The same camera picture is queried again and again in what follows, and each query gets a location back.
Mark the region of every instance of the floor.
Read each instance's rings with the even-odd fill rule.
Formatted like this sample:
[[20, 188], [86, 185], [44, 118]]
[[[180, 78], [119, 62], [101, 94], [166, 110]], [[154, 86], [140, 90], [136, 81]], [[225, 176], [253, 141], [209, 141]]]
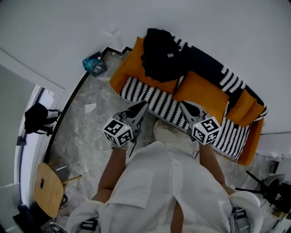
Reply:
[[[100, 177], [111, 153], [110, 143], [103, 136], [101, 129], [109, 117], [126, 109], [128, 105], [118, 98], [109, 84], [121, 60], [120, 56], [106, 54], [105, 62], [108, 71], [99, 77], [90, 75], [85, 80], [65, 114], [53, 142], [50, 160], [61, 157], [61, 164], [58, 166], [67, 165], [66, 168], [58, 171], [58, 175], [66, 178], [82, 175], [80, 180], [66, 186], [68, 208], [60, 211], [56, 219], [57, 223], [64, 227], [69, 214], [96, 194]], [[85, 113], [85, 105], [94, 103], [96, 108]], [[144, 132], [140, 135], [136, 148], [144, 147], [155, 140], [152, 132], [155, 122], [156, 118], [152, 115], [148, 114], [145, 117], [142, 123]], [[246, 174], [246, 170], [260, 179], [265, 178], [270, 170], [269, 158], [265, 156], [256, 155], [248, 167], [235, 164], [220, 155], [217, 155], [217, 159], [226, 183], [232, 188], [255, 188], [256, 182]], [[270, 207], [267, 203], [262, 207], [262, 211], [265, 222], [261, 232], [266, 232], [276, 219], [270, 215]]]

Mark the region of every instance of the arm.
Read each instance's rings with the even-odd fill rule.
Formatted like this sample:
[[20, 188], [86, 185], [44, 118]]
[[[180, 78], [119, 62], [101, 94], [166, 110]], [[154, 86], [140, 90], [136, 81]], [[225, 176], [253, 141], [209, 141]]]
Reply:
[[200, 164], [205, 167], [214, 178], [221, 184], [225, 191], [231, 195], [235, 191], [230, 187], [226, 186], [226, 181], [224, 179], [222, 170], [217, 162], [215, 154], [212, 150], [211, 144], [202, 145], [199, 143], [199, 153], [200, 153]]
[[97, 194], [92, 198], [92, 200], [102, 203], [109, 200], [117, 181], [125, 169], [125, 158], [125, 150], [113, 148], [110, 159], [101, 176]]

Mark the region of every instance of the black baseboard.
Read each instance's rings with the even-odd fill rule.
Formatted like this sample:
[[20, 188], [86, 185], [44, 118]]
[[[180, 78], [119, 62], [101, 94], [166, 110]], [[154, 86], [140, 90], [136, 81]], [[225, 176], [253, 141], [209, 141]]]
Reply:
[[[118, 55], [123, 56], [123, 54], [125, 54], [127, 51], [132, 51], [132, 49], [129, 48], [129, 47], [126, 47], [122, 52], [120, 52], [120, 51], [117, 51], [117, 50], [112, 49], [112, 48], [110, 48], [110, 47], [106, 47], [106, 48], [101, 52], [101, 54], [102, 54], [102, 56], [104, 57], [105, 54], [106, 54], [107, 52], [111, 52], [111, 53], [112, 53], [112, 52], [115, 52], [115, 53], [117, 53]], [[71, 105], [71, 103], [72, 103], [74, 97], [76, 96], [76, 94], [78, 93], [79, 89], [81, 88], [81, 86], [83, 85], [83, 83], [85, 82], [85, 80], [87, 79], [88, 76], [89, 76], [89, 72], [86, 72], [85, 75], [84, 75], [84, 76], [82, 77], [82, 79], [80, 80], [80, 82], [79, 82], [79, 84], [77, 85], [77, 87], [75, 88], [75, 90], [73, 91], [73, 93], [72, 93], [71, 97], [69, 98], [67, 104], [65, 105], [64, 110], [63, 110], [62, 114], [60, 115], [60, 118], [58, 119], [58, 122], [57, 122], [57, 124], [56, 124], [56, 126], [55, 126], [55, 129], [54, 129], [54, 131], [53, 131], [53, 133], [52, 133], [52, 135], [51, 135], [50, 143], [49, 143], [49, 145], [48, 145], [48, 147], [47, 147], [47, 149], [46, 149], [44, 162], [48, 162], [48, 159], [49, 159], [49, 156], [50, 156], [51, 146], [52, 146], [52, 144], [53, 144], [53, 142], [54, 142], [54, 139], [55, 139], [55, 136], [56, 136], [56, 134], [57, 134], [57, 132], [58, 132], [58, 129], [59, 129], [59, 127], [60, 127], [60, 124], [62, 123], [62, 120], [64, 119], [64, 116], [65, 116], [66, 112], [68, 111], [68, 109], [69, 109], [69, 107], [70, 107], [70, 105]]]

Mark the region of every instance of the orange cushion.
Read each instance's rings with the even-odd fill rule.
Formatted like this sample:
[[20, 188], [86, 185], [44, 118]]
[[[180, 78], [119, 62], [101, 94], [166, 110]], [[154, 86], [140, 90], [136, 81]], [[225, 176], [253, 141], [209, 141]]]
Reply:
[[229, 111], [226, 118], [238, 124], [255, 103], [256, 99], [252, 97], [245, 89], [243, 90], [236, 105]]
[[255, 120], [258, 115], [264, 111], [265, 107], [258, 104], [257, 101], [251, 106], [251, 109], [246, 113], [246, 115], [238, 122], [240, 126], [247, 127], [253, 120]]
[[119, 94], [123, 88], [123, 86], [126, 84], [126, 81], [129, 78], [129, 75], [121, 72], [123, 67], [126, 65], [128, 57], [126, 57], [120, 64], [120, 66], [115, 71], [114, 75], [110, 79], [110, 85], [115, 90], [117, 94]]
[[228, 98], [228, 95], [214, 84], [191, 71], [187, 73], [173, 96], [173, 99], [179, 102], [188, 100], [200, 104], [220, 124]]
[[140, 81], [147, 85], [156, 87], [162, 91], [173, 94], [175, 91], [177, 80], [168, 82], [160, 82], [145, 76], [145, 69], [142, 65], [141, 55], [144, 54], [144, 39], [137, 37], [133, 50], [127, 57], [127, 62], [123, 66], [121, 72], [129, 76], [137, 77]]
[[251, 164], [251, 161], [253, 160], [256, 153], [256, 148], [259, 144], [263, 124], [264, 119], [261, 119], [251, 125], [251, 130], [249, 132], [249, 136], [247, 137], [246, 144], [237, 161], [238, 164], [244, 166], [249, 166]]

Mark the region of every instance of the black backpack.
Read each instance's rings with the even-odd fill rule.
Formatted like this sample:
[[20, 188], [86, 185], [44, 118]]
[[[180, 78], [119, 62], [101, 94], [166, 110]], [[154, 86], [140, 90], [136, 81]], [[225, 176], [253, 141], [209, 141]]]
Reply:
[[141, 56], [145, 75], [160, 82], [179, 79], [188, 72], [179, 52], [178, 44], [170, 32], [149, 28], [144, 40], [144, 54]]
[[[58, 116], [47, 119], [49, 111], [57, 111]], [[42, 104], [36, 103], [24, 114], [25, 116], [24, 129], [26, 130], [27, 134], [31, 133], [45, 134], [38, 132], [38, 130], [42, 130], [47, 132], [46, 135], [49, 136], [53, 133], [53, 127], [47, 127], [44, 125], [50, 125], [57, 121], [60, 114], [61, 112], [58, 110], [47, 110], [46, 107], [43, 106]]]

